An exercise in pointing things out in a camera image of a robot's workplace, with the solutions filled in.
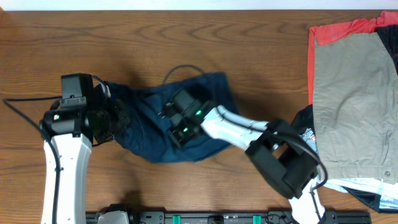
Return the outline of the dark blue denim shorts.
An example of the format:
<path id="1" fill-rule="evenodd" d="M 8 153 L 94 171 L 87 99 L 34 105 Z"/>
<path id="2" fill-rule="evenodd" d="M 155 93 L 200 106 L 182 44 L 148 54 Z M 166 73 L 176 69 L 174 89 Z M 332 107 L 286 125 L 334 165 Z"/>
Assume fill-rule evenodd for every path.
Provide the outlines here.
<path id="1" fill-rule="evenodd" d="M 181 88 L 202 102 L 215 96 L 219 104 L 238 114 L 224 73 L 207 73 L 153 88 L 133 89 L 111 82 L 107 85 L 112 99 L 120 99 L 129 108 L 131 123 L 114 137 L 120 146 L 133 154 L 152 163 L 196 162 L 230 147 L 229 143 L 204 134 L 178 148 L 168 134 L 172 128 L 171 120 L 160 115 L 162 107 Z"/>

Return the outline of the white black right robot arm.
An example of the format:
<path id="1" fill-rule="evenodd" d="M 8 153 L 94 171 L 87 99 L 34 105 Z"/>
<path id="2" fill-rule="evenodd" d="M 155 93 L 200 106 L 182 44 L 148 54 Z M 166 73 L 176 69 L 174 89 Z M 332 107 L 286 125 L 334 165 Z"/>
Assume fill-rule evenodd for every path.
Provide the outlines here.
<path id="1" fill-rule="evenodd" d="M 318 154 L 283 119 L 271 122 L 247 119 L 212 102 L 179 106 L 167 103 L 164 115 L 174 124 L 170 137 L 177 147 L 199 134 L 244 150 L 266 182 L 292 207 L 297 223 L 324 223 L 325 209 L 317 189 L 318 170 L 328 172 Z"/>

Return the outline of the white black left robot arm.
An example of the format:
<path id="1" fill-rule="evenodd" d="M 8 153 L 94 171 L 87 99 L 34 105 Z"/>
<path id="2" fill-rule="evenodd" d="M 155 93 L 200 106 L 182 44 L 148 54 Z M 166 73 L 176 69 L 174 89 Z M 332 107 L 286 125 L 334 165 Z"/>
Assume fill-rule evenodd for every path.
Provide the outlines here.
<path id="1" fill-rule="evenodd" d="M 89 108 L 84 98 L 56 100 L 44 114 L 46 180 L 41 222 L 85 223 L 86 175 L 92 148 L 131 122 L 121 100 Z"/>

